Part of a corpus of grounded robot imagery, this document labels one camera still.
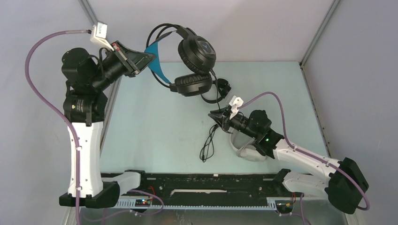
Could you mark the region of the small black on-ear headphones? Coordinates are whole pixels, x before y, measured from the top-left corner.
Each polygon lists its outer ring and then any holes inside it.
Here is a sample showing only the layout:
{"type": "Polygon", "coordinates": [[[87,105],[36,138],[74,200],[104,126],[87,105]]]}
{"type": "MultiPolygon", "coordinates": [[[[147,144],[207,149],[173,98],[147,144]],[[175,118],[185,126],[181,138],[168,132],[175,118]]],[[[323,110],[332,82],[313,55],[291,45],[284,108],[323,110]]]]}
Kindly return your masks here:
{"type": "Polygon", "coordinates": [[[228,95],[228,93],[231,91],[231,86],[230,83],[222,78],[217,78],[216,80],[213,81],[213,85],[215,85],[217,94],[216,94],[216,99],[214,100],[209,100],[206,99],[203,95],[200,95],[201,98],[208,104],[217,104],[223,99],[225,99],[228,95]]]}

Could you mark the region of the white gaming headset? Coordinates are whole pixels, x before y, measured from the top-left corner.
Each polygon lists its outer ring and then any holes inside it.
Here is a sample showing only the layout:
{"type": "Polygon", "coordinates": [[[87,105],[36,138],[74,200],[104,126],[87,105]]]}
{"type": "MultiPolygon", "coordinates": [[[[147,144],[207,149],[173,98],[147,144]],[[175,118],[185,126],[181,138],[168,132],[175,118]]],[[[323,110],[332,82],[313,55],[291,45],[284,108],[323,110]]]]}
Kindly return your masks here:
{"type": "Polygon", "coordinates": [[[232,132],[229,137],[229,143],[231,148],[235,151],[235,154],[244,160],[252,162],[263,162],[267,159],[267,156],[261,155],[254,147],[254,141],[248,141],[242,147],[237,148],[234,141],[238,135],[238,132],[232,132]]]}

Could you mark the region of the black and blue headset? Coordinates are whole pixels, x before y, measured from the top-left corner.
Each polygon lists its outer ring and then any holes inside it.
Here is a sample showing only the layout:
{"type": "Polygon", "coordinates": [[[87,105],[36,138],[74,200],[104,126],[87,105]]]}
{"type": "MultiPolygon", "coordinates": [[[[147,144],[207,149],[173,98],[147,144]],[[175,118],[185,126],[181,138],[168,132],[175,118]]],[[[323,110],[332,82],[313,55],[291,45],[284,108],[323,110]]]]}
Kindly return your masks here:
{"type": "Polygon", "coordinates": [[[145,53],[155,55],[148,68],[154,78],[171,92],[191,97],[204,94],[211,89],[211,73],[216,62],[216,52],[205,38],[197,35],[192,29],[171,23],[156,26],[148,35],[145,53]],[[177,77],[173,83],[164,75],[159,60],[158,43],[172,33],[164,33],[168,28],[175,28],[174,31],[182,37],[177,50],[184,65],[192,71],[192,74],[177,77]]]}

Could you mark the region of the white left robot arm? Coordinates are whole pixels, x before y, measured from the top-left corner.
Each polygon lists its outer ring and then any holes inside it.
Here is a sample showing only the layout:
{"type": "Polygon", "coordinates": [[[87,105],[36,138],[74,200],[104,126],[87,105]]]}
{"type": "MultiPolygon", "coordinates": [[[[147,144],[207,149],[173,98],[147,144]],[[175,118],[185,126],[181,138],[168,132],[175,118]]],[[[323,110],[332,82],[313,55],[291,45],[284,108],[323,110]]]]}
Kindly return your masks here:
{"type": "Polygon", "coordinates": [[[61,206],[111,208],[130,189],[137,195],[148,191],[148,182],[137,172],[102,178],[100,140],[107,105],[104,90],[123,75],[135,77],[155,59],[152,53],[131,50],[118,41],[105,57],[80,47],[63,55],[61,71],[67,79],[63,110],[71,143],[71,177],[67,193],[59,198],[61,206]]]}

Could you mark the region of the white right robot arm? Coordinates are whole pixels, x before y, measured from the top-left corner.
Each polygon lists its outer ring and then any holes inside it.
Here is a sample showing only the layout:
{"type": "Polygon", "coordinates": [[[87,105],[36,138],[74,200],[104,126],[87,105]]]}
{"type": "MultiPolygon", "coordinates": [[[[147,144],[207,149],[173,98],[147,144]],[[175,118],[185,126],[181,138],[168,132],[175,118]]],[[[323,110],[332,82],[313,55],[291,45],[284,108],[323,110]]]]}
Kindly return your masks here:
{"type": "Polygon", "coordinates": [[[280,170],[274,178],[273,190],[279,196],[289,192],[312,194],[328,200],[336,209],[353,214],[361,209],[360,202],[369,184],[357,163],[315,154],[289,143],[287,138],[271,129],[271,120],[264,110],[254,110],[249,117],[233,114],[231,107],[209,113],[225,132],[238,131],[254,140],[251,144],[262,156],[295,165],[304,174],[280,170]]]}

